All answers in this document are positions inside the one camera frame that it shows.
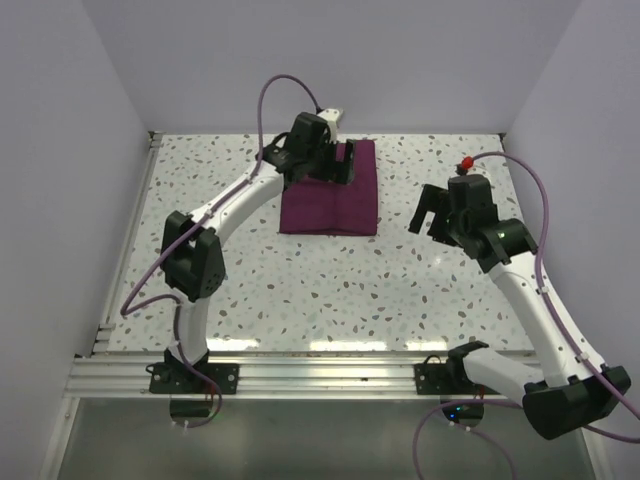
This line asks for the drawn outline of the purple cloth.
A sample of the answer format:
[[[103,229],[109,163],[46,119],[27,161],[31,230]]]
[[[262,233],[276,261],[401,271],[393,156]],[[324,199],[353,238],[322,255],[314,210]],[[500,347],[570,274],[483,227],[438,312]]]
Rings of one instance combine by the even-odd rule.
[[[354,178],[348,185],[305,178],[282,194],[281,234],[374,236],[378,176],[373,140],[355,142]]]

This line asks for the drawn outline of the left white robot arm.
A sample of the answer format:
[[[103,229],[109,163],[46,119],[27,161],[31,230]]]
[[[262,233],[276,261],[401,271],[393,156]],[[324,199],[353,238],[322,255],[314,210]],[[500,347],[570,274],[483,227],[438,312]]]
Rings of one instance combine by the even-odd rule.
[[[171,344],[147,368],[151,393],[235,392],[237,366],[211,364],[206,341],[209,301],[226,277],[223,246],[258,208],[305,179],[352,182],[355,143],[338,143],[342,115],[336,108],[299,114],[290,131],[265,146],[258,166],[191,213],[168,216],[160,268],[176,309]]]

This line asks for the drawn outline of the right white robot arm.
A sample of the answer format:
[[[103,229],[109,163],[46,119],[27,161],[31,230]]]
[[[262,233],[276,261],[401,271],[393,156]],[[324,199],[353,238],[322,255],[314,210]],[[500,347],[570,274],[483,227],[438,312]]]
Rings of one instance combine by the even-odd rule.
[[[451,349],[443,362],[414,367],[420,394],[472,394],[480,388],[522,407],[543,438],[555,439],[608,416],[631,386],[622,366],[610,366],[577,328],[536,264],[539,248],[518,219],[502,220],[487,178],[452,177],[445,188],[422,188],[409,230],[427,214],[434,241],[461,248],[498,287],[538,358],[536,368],[512,360],[483,341]]]

